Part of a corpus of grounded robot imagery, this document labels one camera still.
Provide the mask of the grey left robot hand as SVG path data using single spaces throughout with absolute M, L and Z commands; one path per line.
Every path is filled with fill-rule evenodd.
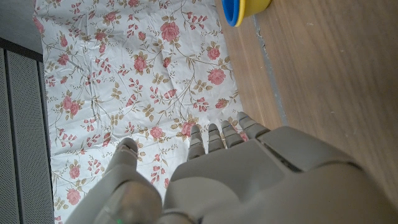
M 246 113 L 248 140 L 223 121 L 204 146 L 193 126 L 187 161 L 164 196 L 137 172 L 137 144 L 123 139 L 69 223 L 396 223 L 397 209 L 341 150 L 297 129 L 274 130 Z

